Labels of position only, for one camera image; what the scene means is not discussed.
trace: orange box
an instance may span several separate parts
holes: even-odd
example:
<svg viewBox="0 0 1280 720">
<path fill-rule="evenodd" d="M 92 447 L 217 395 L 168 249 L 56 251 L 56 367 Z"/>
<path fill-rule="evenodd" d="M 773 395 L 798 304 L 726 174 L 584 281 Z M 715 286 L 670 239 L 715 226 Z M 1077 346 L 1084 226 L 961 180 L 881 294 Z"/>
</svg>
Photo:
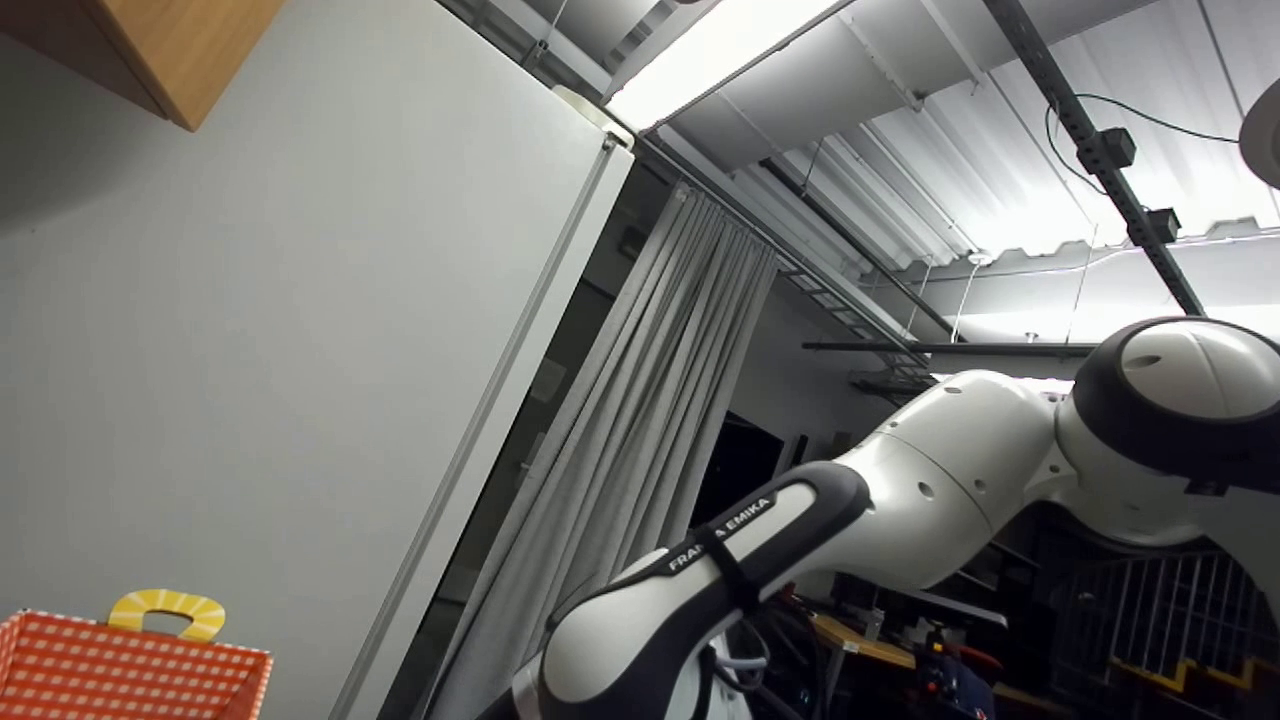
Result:
<svg viewBox="0 0 1280 720">
<path fill-rule="evenodd" d="M 144 632 L 144 611 L 125 611 L 135 617 L 135 623 L 120 623 L 120 603 L 106 623 L 53 611 L 5 621 L 0 720 L 256 720 L 267 697 L 271 657 L 212 644 L 220 632 L 217 600 L 183 592 L 160 594 L 168 594 L 168 607 L 144 611 L 192 617 L 183 603 L 198 600 L 198 607 L 217 607 L 217 629 L 197 632 L 198 638 Z"/>
</svg>

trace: metal pole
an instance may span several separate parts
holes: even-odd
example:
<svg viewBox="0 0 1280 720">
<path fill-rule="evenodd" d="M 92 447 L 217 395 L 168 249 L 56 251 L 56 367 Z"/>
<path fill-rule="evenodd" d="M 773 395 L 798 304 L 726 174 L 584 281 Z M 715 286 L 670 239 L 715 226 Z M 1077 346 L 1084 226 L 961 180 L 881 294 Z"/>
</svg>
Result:
<svg viewBox="0 0 1280 720">
<path fill-rule="evenodd" d="M 987 13 L 996 17 L 996 22 L 999 22 L 1004 38 L 1013 43 L 1013 51 L 1031 71 L 1038 97 L 1055 109 L 1055 117 L 1067 129 L 1067 134 L 1077 140 L 1078 156 L 1089 156 L 1084 168 L 1102 182 L 1107 199 L 1122 217 L 1128 239 L 1148 251 L 1148 261 L 1159 273 L 1159 281 L 1170 292 L 1170 301 L 1186 315 L 1203 315 L 1203 304 L 1201 304 L 1196 286 L 1186 282 L 1182 266 L 1166 251 L 1170 236 L 1159 230 L 1153 210 L 1136 199 L 1130 182 L 1117 168 L 1117 159 L 1111 159 L 1107 144 L 1100 140 L 1100 132 L 1093 129 L 1077 86 L 1067 84 L 1067 74 L 1050 59 L 1050 51 L 1048 51 L 1038 29 L 1031 22 L 1031 17 L 1024 13 L 1024 3 L 1018 0 L 987 0 Z"/>
<path fill-rule="evenodd" d="M 1136 566 L 1136 558 L 1128 558 L 1128 571 L 1130 571 L 1130 603 L 1136 607 L 1142 600 L 1142 566 Z M 1122 621 L 1122 646 L 1120 646 L 1120 661 L 1130 661 L 1130 638 L 1136 638 L 1136 623 L 1130 617 Z"/>
<path fill-rule="evenodd" d="M 1196 623 L 1196 592 L 1201 592 L 1201 558 L 1193 564 L 1193 587 L 1186 587 L 1186 607 L 1182 607 L 1182 644 L 1180 657 L 1201 661 L 1201 650 L 1193 657 L 1193 623 Z"/>
<path fill-rule="evenodd" d="M 1120 587 L 1120 576 L 1117 566 L 1100 566 L 1100 594 L 1097 594 L 1097 638 L 1093 638 L 1093 665 L 1107 665 L 1111 661 L 1111 600 L 1117 600 L 1117 587 Z"/>
<path fill-rule="evenodd" d="M 1120 650 L 1120 629 L 1122 629 L 1122 617 L 1128 617 L 1128 576 L 1130 576 L 1130 564 L 1122 564 L 1122 580 L 1120 580 L 1120 611 L 1117 611 L 1117 629 L 1111 629 L 1111 657 L 1107 661 L 1117 661 L 1117 650 Z"/>
<path fill-rule="evenodd" d="M 1142 638 L 1142 650 L 1141 650 L 1141 666 L 1153 666 L 1153 638 L 1157 638 L 1157 621 L 1153 621 L 1153 603 L 1157 603 L 1157 564 L 1142 558 L 1142 621 L 1148 621 L 1148 638 Z"/>
<path fill-rule="evenodd" d="M 1230 607 L 1230 564 L 1227 558 L 1221 558 L 1221 600 L 1215 600 L 1215 611 L 1210 611 L 1210 661 L 1215 661 L 1215 666 L 1227 666 L 1227 623 L 1225 623 L 1225 617 L 1227 617 L 1227 607 Z"/>
<path fill-rule="evenodd" d="M 1244 661 L 1244 634 L 1246 634 L 1244 632 L 1244 603 L 1246 603 L 1252 580 L 1240 566 L 1237 566 L 1237 576 L 1240 576 L 1240 592 L 1230 600 L 1230 629 L 1227 632 L 1230 632 L 1230 650 L 1237 650 L 1230 661 Z"/>
<path fill-rule="evenodd" d="M 1265 603 L 1260 592 L 1246 594 L 1246 621 L 1244 621 L 1244 638 L 1256 638 L 1260 629 L 1256 629 L 1256 607 Z"/>
<path fill-rule="evenodd" d="M 902 281 L 891 275 L 891 266 L 864 242 L 854 239 L 804 182 L 795 182 L 776 159 L 759 164 L 776 182 L 784 182 L 814 220 L 823 220 L 861 261 L 871 264 L 874 275 L 882 275 L 911 306 L 921 306 L 935 327 L 962 336 L 944 318 L 922 294 L 915 294 Z"/>
<path fill-rule="evenodd" d="M 1210 603 L 1221 600 L 1215 594 L 1215 571 L 1221 571 L 1221 557 L 1209 557 L 1209 580 L 1203 580 L 1203 592 L 1201 592 L 1201 661 L 1210 665 L 1210 632 L 1209 632 L 1209 617 L 1210 617 Z"/>
<path fill-rule="evenodd" d="M 1166 564 L 1170 564 L 1170 580 L 1164 584 L 1164 638 L 1159 638 L 1159 657 L 1170 661 L 1170 665 L 1180 665 L 1182 650 L 1170 646 L 1170 634 L 1175 634 L 1170 623 L 1175 623 L 1175 584 L 1182 580 L 1182 558 L 1170 557 Z"/>
<path fill-rule="evenodd" d="M 1159 587 L 1164 587 L 1164 557 L 1159 558 L 1153 558 L 1157 566 L 1153 566 L 1153 576 L 1157 576 L 1157 584 L 1153 584 L 1153 611 L 1148 611 L 1148 646 L 1142 646 L 1142 666 L 1157 666 L 1157 670 L 1164 670 L 1164 657 L 1157 650 L 1157 623 L 1159 623 Z"/>
</svg>

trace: metal ceiling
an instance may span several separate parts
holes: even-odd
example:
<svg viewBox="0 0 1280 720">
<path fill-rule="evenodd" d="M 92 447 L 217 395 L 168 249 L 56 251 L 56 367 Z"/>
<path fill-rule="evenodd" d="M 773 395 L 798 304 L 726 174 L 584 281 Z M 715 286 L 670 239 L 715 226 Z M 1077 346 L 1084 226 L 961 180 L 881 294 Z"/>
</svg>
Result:
<svg viewBox="0 0 1280 720">
<path fill-rule="evenodd" d="M 713 0 L 450 3 L 498 6 L 594 97 L 713 6 Z M 1280 74 L 1274 0 L 1024 0 L 1024 6 L 1055 38 L 1050 51 L 1077 86 L 1210 134 L 1237 134 L 1244 109 Z M 1142 204 L 1175 207 L 1182 236 L 1230 220 L 1280 223 L 1274 193 L 1230 144 L 1186 140 L 1097 98 L 1089 110 L 1100 129 L 1130 132 L 1141 156 L 1128 180 Z M 854 275 L 866 273 L 842 236 L 889 266 L 1122 239 L 1107 199 L 1070 171 L 1070 140 L 1055 124 L 1045 129 L 1045 97 L 1013 59 L 985 0 L 854 0 L 680 110 L 658 134 L 676 140 L 680 156 L 703 159 L 701 168 L 795 242 L 809 266 L 829 273 L 798 281 L 842 322 L 854 322 L 842 301 L 861 294 Z M 756 159 L 776 159 L 842 226 L 823 226 Z"/>
<path fill-rule="evenodd" d="M 1237 134 L 1246 109 L 1280 74 L 1274 0 L 1159 0 L 1055 43 L 1077 86 L 1117 97 L 1153 117 Z M 1157 207 L 1175 207 L 1182 236 L 1215 223 L 1280 223 L 1237 144 L 1157 129 L 1117 102 L 1089 98 L 1100 129 L 1136 140 L 1128 180 Z M 961 254 L 1055 251 L 1064 239 L 1122 242 L 1122 220 L 1078 174 L 1070 140 L 1045 132 L 1045 97 L 1018 64 L 961 80 L 915 109 L 784 153 L 810 193 L 882 261 L 948 264 Z"/>
<path fill-rule="evenodd" d="M 1084 30 L 1142 0 L 1028 0 L 1048 38 Z M 834 18 L 759 59 L 676 129 L 723 168 L 853 132 L 921 97 L 1013 59 L 981 0 L 854 0 Z"/>
</svg>

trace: white wall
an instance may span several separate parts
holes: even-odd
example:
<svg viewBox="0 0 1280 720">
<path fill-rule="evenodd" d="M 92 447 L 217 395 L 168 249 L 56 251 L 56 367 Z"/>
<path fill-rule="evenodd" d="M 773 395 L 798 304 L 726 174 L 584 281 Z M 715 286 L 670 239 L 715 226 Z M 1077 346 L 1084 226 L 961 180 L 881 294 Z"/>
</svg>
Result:
<svg viewBox="0 0 1280 720">
<path fill-rule="evenodd" d="M 625 168 L 570 230 L 598 132 L 430 0 L 291 0 L 197 134 L 13 43 L 0 86 L 0 611 L 197 587 L 329 715 Z"/>
<path fill-rule="evenodd" d="M 848 333 L 781 275 L 726 413 L 781 437 L 789 444 L 784 460 L 791 460 L 798 437 L 809 437 L 804 454 L 820 454 L 832 451 L 834 433 L 861 437 L 889 413 L 882 399 L 848 386 L 861 357 L 804 352 L 804 339 L 848 339 Z"/>
</svg>

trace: ceiling light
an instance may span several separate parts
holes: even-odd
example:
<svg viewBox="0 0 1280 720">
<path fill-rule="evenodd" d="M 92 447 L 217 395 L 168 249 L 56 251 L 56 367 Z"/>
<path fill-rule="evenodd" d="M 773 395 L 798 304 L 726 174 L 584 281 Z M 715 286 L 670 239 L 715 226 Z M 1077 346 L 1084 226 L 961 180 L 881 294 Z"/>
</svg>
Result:
<svg viewBox="0 0 1280 720">
<path fill-rule="evenodd" d="M 670 47 L 642 64 L 607 110 L 636 132 L 676 117 L 759 55 L 784 47 L 853 0 L 718 0 Z"/>
</svg>

